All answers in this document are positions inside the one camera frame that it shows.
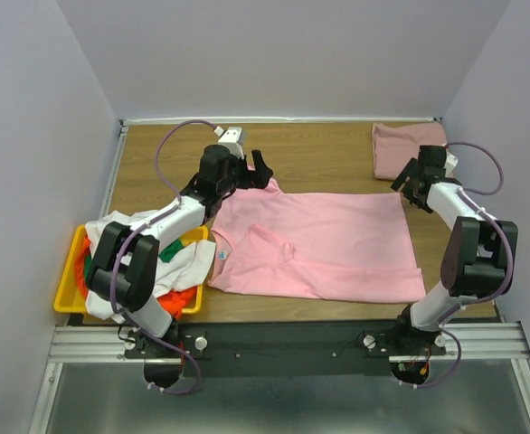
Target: orange cloth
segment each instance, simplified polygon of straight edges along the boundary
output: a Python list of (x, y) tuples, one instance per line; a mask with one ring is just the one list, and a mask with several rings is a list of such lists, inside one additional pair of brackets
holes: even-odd
[[(82, 247), (80, 248), (80, 254), (74, 262), (74, 275), (76, 277), (76, 285), (78, 290), (86, 299), (88, 296), (88, 287), (84, 281), (84, 260), (86, 256), (90, 254), (90, 240), (87, 235), (84, 236), (82, 241)], [(191, 300), (196, 297), (196, 287), (188, 288), (182, 292), (170, 291), (168, 294), (164, 294), (157, 300), (163, 309), (174, 316), (176, 319), (181, 319), (183, 314), (183, 308), (188, 305)]]

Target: gray wall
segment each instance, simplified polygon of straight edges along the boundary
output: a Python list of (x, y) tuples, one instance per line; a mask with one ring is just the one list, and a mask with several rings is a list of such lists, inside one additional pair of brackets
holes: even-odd
[(0, 433), (27, 432), (56, 283), (117, 124), (58, 5), (0, 1)]
[(58, 0), (121, 118), (441, 116), (509, 0)]
[[(488, 146), (502, 162), (504, 189), (480, 198), (520, 230), (514, 285), (499, 300), (509, 320), (522, 320), (530, 341), (530, 0), (513, 0), (444, 118), (450, 140)], [(491, 186), (497, 176), (476, 152), (459, 153), (464, 183)]]

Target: pink cloth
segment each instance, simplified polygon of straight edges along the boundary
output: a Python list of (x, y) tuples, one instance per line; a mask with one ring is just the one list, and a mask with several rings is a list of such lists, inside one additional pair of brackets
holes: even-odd
[(438, 122), (392, 128), (372, 126), (374, 174), (378, 179), (395, 179), (411, 158), (418, 157), (420, 145), (444, 145), (446, 133)]
[(226, 292), (370, 303), (425, 296), (400, 196), (237, 190), (213, 223), (210, 284)]

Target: pink shirt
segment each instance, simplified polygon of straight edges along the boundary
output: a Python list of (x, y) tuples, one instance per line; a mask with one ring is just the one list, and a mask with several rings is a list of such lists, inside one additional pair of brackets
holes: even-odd
[(238, 190), (213, 223), (210, 284), (226, 292), (370, 303), (425, 296), (400, 195)]

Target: wooden table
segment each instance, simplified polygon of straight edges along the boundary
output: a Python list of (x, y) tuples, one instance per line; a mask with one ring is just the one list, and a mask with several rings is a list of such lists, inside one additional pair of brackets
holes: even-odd
[[(243, 124), (245, 152), (260, 149), (286, 193), (389, 193), (390, 182), (373, 175), (371, 123)], [(174, 199), (158, 179), (153, 158), (171, 126), (131, 126), (118, 169), (110, 210), (125, 214), (159, 209)], [(179, 189), (198, 170), (205, 146), (215, 143), (210, 128), (192, 125), (177, 131), (161, 152), (160, 167)], [(414, 253), (427, 290), (440, 276), (450, 230), (440, 217), (411, 207), (404, 211)], [(203, 310), (188, 321), (297, 321), (395, 318), (403, 305), (383, 305), (226, 294), (205, 287)], [(495, 316), (489, 304), (469, 307), (462, 316)]]

